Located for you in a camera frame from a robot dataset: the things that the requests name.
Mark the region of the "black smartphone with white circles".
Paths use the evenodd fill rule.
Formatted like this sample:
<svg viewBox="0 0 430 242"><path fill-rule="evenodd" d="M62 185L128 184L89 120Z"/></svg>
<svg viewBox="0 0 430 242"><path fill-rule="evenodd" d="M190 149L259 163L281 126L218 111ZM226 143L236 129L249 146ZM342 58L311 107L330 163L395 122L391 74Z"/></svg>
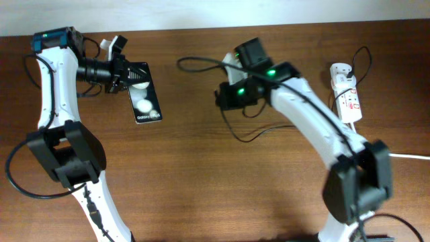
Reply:
<svg viewBox="0 0 430 242"><path fill-rule="evenodd" d="M135 63L135 65L144 73L146 80L128 87L135 122L137 124L159 122L163 119L163 115L149 65L145 62Z"/></svg>

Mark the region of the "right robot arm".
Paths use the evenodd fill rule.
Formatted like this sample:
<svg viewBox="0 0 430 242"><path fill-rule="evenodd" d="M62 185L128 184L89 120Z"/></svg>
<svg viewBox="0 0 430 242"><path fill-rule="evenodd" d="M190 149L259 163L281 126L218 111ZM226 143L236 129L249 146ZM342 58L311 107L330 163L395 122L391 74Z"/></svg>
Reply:
<svg viewBox="0 0 430 242"><path fill-rule="evenodd" d="M322 198L329 211L317 241L369 241L364 223L393 195L388 147L371 143L347 127L316 96L300 71L274 64L258 38L237 46L221 65L221 111L241 109L264 99L305 136L329 173Z"/></svg>

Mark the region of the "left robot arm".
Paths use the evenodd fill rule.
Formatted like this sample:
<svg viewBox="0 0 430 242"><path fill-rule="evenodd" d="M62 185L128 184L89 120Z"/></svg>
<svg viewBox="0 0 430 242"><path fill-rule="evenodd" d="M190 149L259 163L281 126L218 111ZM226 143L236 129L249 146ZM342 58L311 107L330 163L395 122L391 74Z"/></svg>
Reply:
<svg viewBox="0 0 430 242"><path fill-rule="evenodd" d="M105 60L87 57L85 41L73 27L34 34L31 46L41 72L42 110L28 147L48 176L80 204L98 241L133 241L106 182L103 146L81 122L77 81L117 93L146 81L148 74L125 59L125 37L101 43L108 53Z"/></svg>

